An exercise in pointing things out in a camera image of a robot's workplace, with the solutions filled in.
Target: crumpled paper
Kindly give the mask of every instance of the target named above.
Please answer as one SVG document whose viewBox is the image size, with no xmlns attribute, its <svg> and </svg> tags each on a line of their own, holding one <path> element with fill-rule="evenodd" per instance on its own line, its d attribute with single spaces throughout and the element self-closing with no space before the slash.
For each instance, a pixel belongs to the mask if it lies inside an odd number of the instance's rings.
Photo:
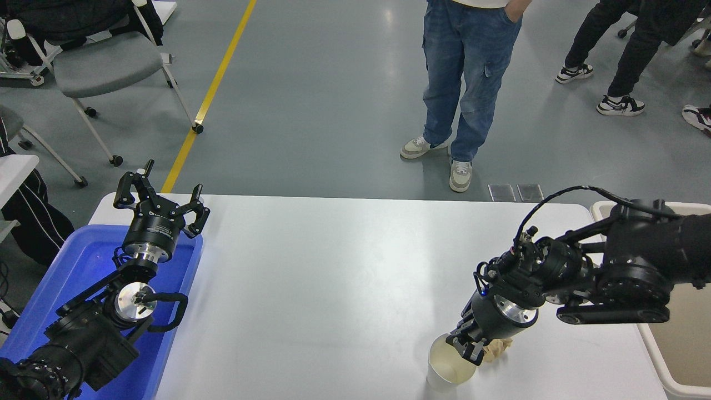
<svg viewBox="0 0 711 400">
<path fill-rule="evenodd" d="M 489 342 L 488 345 L 484 346 L 484 357 L 485 362 L 492 362 L 493 360 L 499 358 L 506 350 L 507 347 L 511 346 L 513 339 L 494 339 Z"/>
</svg>

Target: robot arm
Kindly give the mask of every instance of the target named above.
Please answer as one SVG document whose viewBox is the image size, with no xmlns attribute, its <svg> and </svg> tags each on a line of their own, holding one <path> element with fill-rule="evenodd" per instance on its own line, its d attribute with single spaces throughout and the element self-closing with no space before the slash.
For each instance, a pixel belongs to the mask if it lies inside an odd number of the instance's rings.
<svg viewBox="0 0 711 400">
<path fill-rule="evenodd" d="M 127 172 L 119 183 L 114 207 L 133 209 L 134 218 L 121 246 L 123 254 L 117 249 L 114 255 L 117 269 L 57 310 L 59 320 L 45 331 L 49 342 L 17 364 L 0 359 L 0 399 L 74 399 L 84 382 L 99 390 L 139 356 L 133 344 L 141 335 L 167 332 L 180 324 L 187 296 L 156 293 L 149 281 L 158 273 L 158 264 L 173 256 L 181 230 L 190 237 L 198 235 L 210 210 L 200 200 L 201 185 L 184 206 L 156 194 L 148 181 L 152 166 L 150 160 L 143 171 Z M 186 228 L 184 214 L 191 211 L 197 217 Z M 178 309 L 172 322 L 153 325 L 151 314 L 161 301 L 177 302 Z"/>
<path fill-rule="evenodd" d="M 524 221 L 509 251 L 478 265 L 477 291 L 447 342 L 480 365 L 485 345 L 532 326 L 545 302 L 561 305 L 557 317 L 569 324 L 668 321 L 674 285 L 711 282 L 711 214 L 675 215 L 663 201 L 620 203 L 609 218 L 558 238 L 534 242 L 537 229 L 522 232 Z M 600 233 L 605 242 L 580 243 Z M 601 265 L 593 253 L 603 254 Z"/>
</svg>

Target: striped pants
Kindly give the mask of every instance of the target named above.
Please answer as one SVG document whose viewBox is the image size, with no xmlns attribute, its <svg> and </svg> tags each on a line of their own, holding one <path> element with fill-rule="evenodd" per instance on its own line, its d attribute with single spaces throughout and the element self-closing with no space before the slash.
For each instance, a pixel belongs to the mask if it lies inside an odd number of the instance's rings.
<svg viewBox="0 0 711 400">
<path fill-rule="evenodd" d="M 8 146 L 8 134 L 0 118 L 0 157 L 15 152 Z M 47 200 L 47 185 L 34 169 L 2 207 L 3 217 L 17 220 L 12 230 L 20 249 L 37 263 L 49 266 L 64 240 L 74 231 L 71 221 Z"/>
</svg>

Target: black and white sneaker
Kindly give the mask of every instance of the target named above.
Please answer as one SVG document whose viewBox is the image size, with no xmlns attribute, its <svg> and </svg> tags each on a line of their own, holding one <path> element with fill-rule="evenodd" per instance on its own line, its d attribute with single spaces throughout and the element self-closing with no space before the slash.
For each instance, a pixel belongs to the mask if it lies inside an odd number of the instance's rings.
<svg viewBox="0 0 711 400">
<path fill-rule="evenodd" d="M 699 108 L 691 104 L 681 109 L 681 116 L 693 127 L 700 129 L 711 137 L 711 105 L 708 108 Z"/>
<path fill-rule="evenodd" d="M 623 115 L 633 117 L 644 111 L 644 103 L 627 96 L 622 96 L 620 101 L 613 101 L 608 95 L 602 98 L 597 105 L 597 112 L 603 115 Z"/>
<path fill-rule="evenodd" d="M 555 77 L 555 81 L 563 85 L 575 79 L 586 79 L 592 76 L 592 65 L 583 63 L 579 67 L 567 68 L 565 65 Z"/>
</svg>

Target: white shirt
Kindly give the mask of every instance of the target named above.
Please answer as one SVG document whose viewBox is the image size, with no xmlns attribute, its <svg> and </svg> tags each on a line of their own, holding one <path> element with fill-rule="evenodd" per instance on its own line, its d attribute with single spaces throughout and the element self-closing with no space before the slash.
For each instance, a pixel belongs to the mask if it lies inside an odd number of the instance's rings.
<svg viewBox="0 0 711 400">
<path fill-rule="evenodd" d="M 479 7 L 480 9 L 500 9 L 506 7 L 508 0 L 454 0 L 465 6 Z"/>
</svg>

